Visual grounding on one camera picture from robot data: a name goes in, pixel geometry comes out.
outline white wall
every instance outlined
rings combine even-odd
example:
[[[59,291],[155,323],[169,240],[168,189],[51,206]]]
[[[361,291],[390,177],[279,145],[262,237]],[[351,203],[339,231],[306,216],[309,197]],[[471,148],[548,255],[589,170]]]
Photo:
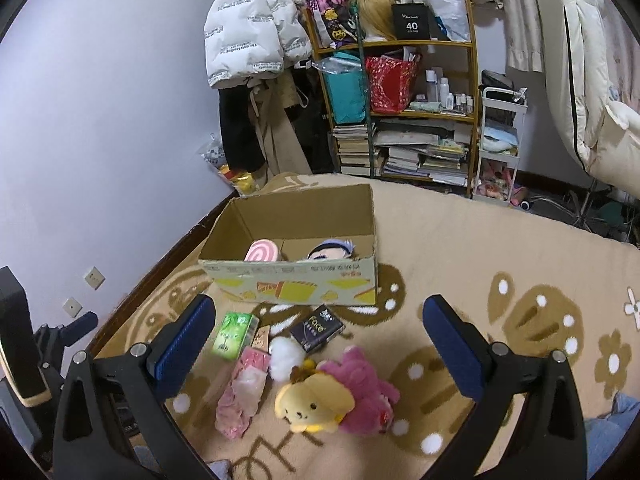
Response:
[[[34,326],[68,323],[69,296],[103,323],[229,194],[196,154],[220,127],[211,3],[28,0],[0,43],[0,266]]]
[[[529,110],[521,146],[520,169],[588,187],[590,177],[567,152],[549,111],[545,75],[507,69],[507,40],[504,12],[487,6],[474,9],[480,70],[493,70],[511,78],[518,88],[526,87]]]

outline electrical socket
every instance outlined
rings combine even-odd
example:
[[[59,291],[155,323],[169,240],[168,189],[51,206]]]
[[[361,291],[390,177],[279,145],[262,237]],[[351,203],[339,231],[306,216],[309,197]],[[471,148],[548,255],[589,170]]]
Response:
[[[65,301],[65,304],[62,306],[62,308],[64,308],[65,312],[69,314],[71,317],[77,317],[78,314],[80,314],[80,311],[82,310],[82,305],[79,303],[78,300],[75,300],[74,298],[69,298],[68,300]]]
[[[104,276],[98,269],[93,267],[86,274],[84,280],[91,286],[93,290],[98,290],[98,288],[104,283]]]

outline bed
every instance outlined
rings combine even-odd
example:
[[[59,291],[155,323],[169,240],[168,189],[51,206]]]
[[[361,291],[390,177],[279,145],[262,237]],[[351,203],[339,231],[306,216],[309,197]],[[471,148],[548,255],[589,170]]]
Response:
[[[640,252],[560,222],[446,196],[417,187],[342,175],[280,175],[265,192],[370,183],[378,236],[379,295],[375,307],[336,306],[347,330],[319,358],[361,346],[381,377],[401,392],[392,430],[363,441],[346,434],[292,434],[273,413],[268,386],[241,440],[214,428],[217,398],[229,365],[207,348],[180,396],[168,402],[206,460],[229,459],[236,480],[419,479],[460,428],[471,405],[460,396],[425,334],[418,312],[440,293],[489,340],[521,354],[564,349],[584,416],[608,412],[616,391],[640,397]],[[253,312],[275,334],[308,306],[235,303],[197,264],[196,249],[107,343],[101,356],[150,341],[198,292],[225,312]],[[498,434],[483,468],[495,465],[522,399]]]

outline yellow cake graphic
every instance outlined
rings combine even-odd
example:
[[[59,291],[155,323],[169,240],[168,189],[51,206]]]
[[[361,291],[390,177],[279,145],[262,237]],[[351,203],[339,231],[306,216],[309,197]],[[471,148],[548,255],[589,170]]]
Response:
[[[304,303],[318,288],[315,283],[308,282],[280,282],[276,289],[276,298],[291,303]]]
[[[359,288],[363,285],[369,285],[371,280],[366,280],[365,278],[345,278],[343,280],[329,280],[327,283],[338,288],[342,288],[343,290],[348,290],[350,288]]]
[[[335,290],[328,290],[320,296],[320,299],[323,301],[335,301],[338,299],[338,293]]]
[[[243,298],[241,298],[240,296],[236,296],[235,294],[232,294],[228,290],[225,290],[223,288],[220,290],[222,290],[222,293],[225,295],[225,297],[231,301],[244,301]]]
[[[216,278],[213,281],[223,286],[240,286],[244,283],[244,280],[239,278]]]
[[[277,283],[258,282],[255,284],[255,290],[264,296],[275,296],[277,288]]]
[[[374,305],[376,304],[376,288],[372,286],[371,288],[368,288],[364,292],[356,294],[353,297],[353,299],[362,304]]]

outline chair base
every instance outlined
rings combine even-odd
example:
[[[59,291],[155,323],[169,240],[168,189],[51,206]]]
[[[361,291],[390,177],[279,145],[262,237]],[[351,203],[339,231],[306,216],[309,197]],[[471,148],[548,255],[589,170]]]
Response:
[[[535,204],[536,202],[545,202],[551,204],[556,209],[559,209],[563,213],[566,213],[574,220],[571,224],[572,226],[593,233],[593,228],[590,225],[588,214],[591,207],[591,202],[593,201],[593,194],[596,190],[597,185],[598,181],[594,178],[591,181],[589,190],[587,191],[587,194],[585,195],[582,203],[580,203],[580,200],[578,199],[578,196],[574,191],[569,191],[569,195],[571,196],[571,200],[574,206],[573,210],[568,208],[564,203],[558,200],[554,200],[553,198],[549,198],[548,196],[532,196],[527,199],[527,202],[530,206],[533,206],[533,204]]]

